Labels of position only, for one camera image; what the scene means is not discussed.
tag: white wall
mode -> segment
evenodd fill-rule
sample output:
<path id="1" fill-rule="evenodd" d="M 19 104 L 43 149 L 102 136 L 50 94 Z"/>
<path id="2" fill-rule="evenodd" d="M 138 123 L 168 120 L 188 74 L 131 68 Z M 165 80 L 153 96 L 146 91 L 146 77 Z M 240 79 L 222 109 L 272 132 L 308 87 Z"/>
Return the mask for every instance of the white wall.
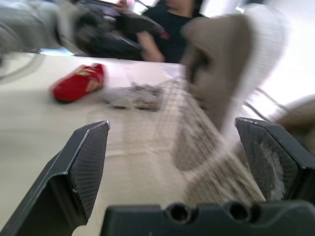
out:
<path id="1" fill-rule="evenodd" d="M 315 94 L 315 0 L 271 0 L 288 21 L 285 53 L 263 89 L 282 104 Z"/>
<path id="2" fill-rule="evenodd" d="M 207 17 L 234 13 L 242 0 L 205 0 L 201 13 Z"/>

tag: bright light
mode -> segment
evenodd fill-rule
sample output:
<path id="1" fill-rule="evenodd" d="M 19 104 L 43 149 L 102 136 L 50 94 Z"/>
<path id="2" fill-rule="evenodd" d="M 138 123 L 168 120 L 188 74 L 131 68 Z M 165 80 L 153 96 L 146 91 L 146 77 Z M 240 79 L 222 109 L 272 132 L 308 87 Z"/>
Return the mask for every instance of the bright light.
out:
<path id="1" fill-rule="evenodd" d="M 240 7 L 238 7 L 238 6 L 237 6 L 235 9 L 236 9 L 237 11 L 241 12 L 241 13 L 244 13 L 244 11 L 245 11 L 244 9 L 242 9 L 242 8 L 240 8 Z"/>

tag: hole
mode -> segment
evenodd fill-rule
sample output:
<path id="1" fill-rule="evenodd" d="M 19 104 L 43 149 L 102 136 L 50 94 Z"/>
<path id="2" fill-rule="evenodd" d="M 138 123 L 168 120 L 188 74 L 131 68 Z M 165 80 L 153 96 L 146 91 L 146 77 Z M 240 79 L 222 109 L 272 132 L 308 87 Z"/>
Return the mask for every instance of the hole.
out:
<path id="1" fill-rule="evenodd" d="M 247 221 L 249 218 L 249 213 L 246 208 L 239 203 L 233 203 L 230 206 L 229 212 L 231 213 L 234 220 Z"/>
<path id="2" fill-rule="evenodd" d="M 186 224 L 191 219 L 191 210 L 182 204 L 171 205 L 166 213 L 171 220 L 180 224 Z"/>

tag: person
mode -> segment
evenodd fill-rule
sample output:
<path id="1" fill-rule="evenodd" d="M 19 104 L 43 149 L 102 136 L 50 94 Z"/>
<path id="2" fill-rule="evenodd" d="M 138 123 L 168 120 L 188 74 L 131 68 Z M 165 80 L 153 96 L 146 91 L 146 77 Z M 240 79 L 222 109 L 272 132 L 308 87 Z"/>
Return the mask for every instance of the person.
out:
<path id="1" fill-rule="evenodd" d="M 152 62 L 180 63 L 186 48 L 186 41 L 181 35 L 181 28 L 194 17 L 202 17 L 196 6 L 202 0 L 166 0 L 166 7 L 152 7 L 143 13 L 160 24 L 167 37 L 161 37 L 157 32 L 141 32 L 129 39 L 140 43 L 144 50 L 142 59 Z M 117 4 L 118 11 L 127 11 L 125 2 Z"/>

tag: black shirt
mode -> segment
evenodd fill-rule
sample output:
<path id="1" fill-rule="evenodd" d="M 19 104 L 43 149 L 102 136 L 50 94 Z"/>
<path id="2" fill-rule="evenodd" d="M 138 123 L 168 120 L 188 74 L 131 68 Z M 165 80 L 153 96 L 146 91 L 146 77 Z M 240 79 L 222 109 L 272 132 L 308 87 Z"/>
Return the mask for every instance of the black shirt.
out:
<path id="1" fill-rule="evenodd" d="M 168 34 L 168 38 L 162 38 L 158 32 L 150 32 L 164 56 L 164 62 L 179 63 L 186 47 L 186 41 L 181 34 L 181 29 L 192 18 L 169 13 L 167 8 L 162 6 L 152 7 L 144 12 L 143 15 L 160 24 Z M 196 14 L 195 17 L 202 17 L 202 15 Z M 137 42 L 136 38 L 130 35 L 128 35 L 128 38 Z"/>

